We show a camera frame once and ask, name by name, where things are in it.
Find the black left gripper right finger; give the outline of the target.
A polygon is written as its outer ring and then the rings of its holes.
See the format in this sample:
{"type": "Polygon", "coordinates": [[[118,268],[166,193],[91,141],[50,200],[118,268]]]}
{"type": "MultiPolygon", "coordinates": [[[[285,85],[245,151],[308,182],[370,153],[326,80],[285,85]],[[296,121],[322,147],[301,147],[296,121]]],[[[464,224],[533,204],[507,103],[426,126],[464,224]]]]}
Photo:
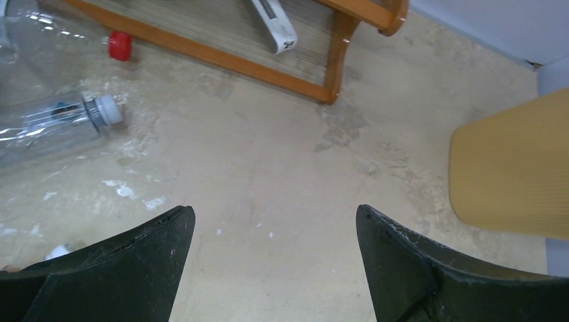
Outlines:
{"type": "Polygon", "coordinates": [[[568,279],[468,256],[369,205],[358,243],[378,321],[567,321],[568,279]]]}

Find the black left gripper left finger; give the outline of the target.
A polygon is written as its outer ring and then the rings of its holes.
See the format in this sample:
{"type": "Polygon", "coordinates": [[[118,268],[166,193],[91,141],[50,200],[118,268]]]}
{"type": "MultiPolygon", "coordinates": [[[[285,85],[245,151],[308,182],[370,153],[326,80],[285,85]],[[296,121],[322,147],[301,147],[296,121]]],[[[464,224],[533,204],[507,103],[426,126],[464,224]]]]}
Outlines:
{"type": "Polygon", "coordinates": [[[2,321],[167,321],[195,212],[177,206],[98,243],[1,275],[2,321]]]}

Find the clear bottle white cap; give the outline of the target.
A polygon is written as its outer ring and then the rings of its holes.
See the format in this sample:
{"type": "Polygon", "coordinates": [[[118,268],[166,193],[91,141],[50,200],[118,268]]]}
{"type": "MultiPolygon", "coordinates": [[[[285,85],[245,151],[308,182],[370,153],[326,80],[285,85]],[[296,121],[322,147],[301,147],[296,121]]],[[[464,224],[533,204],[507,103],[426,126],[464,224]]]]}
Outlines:
{"type": "Polygon", "coordinates": [[[86,99],[70,92],[2,107],[1,167],[94,142],[122,121],[111,95],[86,99]]]}

